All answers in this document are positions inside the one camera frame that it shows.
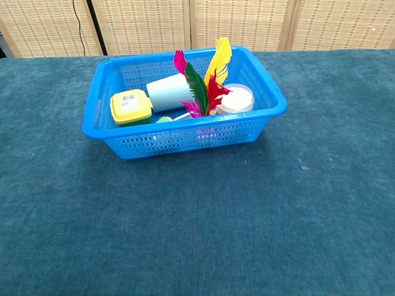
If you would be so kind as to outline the colourful feather shuttlecock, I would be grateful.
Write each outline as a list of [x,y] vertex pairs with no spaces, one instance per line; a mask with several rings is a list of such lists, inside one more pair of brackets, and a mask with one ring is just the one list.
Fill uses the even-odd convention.
[[221,37],[215,40],[215,46],[215,54],[204,77],[185,59],[183,51],[175,51],[173,57],[173,65],[186,78],[193,97],[192,102],[181,103],[193,118],[208,117],[210,112],[222,103],[223,96],[231,92],[223,86],[228,77],[228,64],[232,57],[230,41],[226,37]]

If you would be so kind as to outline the light blue plastic mug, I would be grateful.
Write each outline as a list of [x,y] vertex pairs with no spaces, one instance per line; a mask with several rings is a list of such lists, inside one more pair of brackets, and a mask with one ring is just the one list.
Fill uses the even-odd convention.
[[168,76],[146,85],[154,113],[184,107],[182,101],[193,103],[189,84],[183,74]]

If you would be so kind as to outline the clear jar with white lid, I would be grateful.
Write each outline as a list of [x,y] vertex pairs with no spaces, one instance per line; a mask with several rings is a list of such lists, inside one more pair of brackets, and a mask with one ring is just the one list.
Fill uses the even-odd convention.
[[243,84],[228,84],[225,87],[230,91],[223,95],[222,102],[216,106],[219,115],[243,113],[254,108],[254,95],[250,88]]

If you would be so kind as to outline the green container with yellow lid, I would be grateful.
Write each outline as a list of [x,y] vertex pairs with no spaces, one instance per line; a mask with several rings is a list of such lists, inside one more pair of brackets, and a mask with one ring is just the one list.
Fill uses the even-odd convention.
[[114,94],[110,99],[110,111],[114,122],[120,127],[151,123],[153,106],[141,89]]

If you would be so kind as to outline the blue perforated plastic basket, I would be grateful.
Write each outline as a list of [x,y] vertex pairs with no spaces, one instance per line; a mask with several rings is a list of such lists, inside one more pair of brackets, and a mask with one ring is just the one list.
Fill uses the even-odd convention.
[[252,111],[234,115],[158,123],[175,118],[184,107],[156,113],[150,124],[119,127],[110,112],[111,97],[123,91],[146,89],[152,81],[177,73],[173,52],[113,57],[98,64],[86,100],[82,130],[103,141],[118,157],[128,160],[154,155],[227,146],[255,141],[269,119],[281,115],[287,101],[260,60],[248,49],[235,46],[226,83],[252,90]]

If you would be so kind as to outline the teal table cloth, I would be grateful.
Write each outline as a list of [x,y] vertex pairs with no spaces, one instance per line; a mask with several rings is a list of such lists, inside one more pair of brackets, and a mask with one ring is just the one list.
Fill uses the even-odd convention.
[[0,296],[395,296],[395,50],[259,52],[249,144],[124,161],[101,57],[0,59]]

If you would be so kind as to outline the bamboo folding screen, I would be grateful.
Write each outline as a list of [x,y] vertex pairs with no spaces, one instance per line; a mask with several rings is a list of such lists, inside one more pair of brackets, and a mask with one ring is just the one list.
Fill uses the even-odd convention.
[[[212,47],[395,49],[395,0],[93,0],[107,55]],[[15,57],[101,56],[86,0],[0,0]]]

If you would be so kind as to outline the black tripod stand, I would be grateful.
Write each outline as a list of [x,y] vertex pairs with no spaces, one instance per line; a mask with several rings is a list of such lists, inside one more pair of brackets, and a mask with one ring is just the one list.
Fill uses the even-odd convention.
[[100,25],[99,25],[99,22],[98,22],[98,18],[97,18],[96,13],[95,13],[93,0],[86,0],[86,3],[87,3],[88,9],[89,9],[89,13],[90,13],[92,21],[93,21],[94,30],[95,30],[96,35],[98,37],[98,41],[99,41],[99,44],[100,44],[100,48],[101,48],[102,54],[104,56],[106,56],[107,55],[107,49],[106,49],[106,45],[104,43],[104,39],[102,37],[101,28],[100,28]]

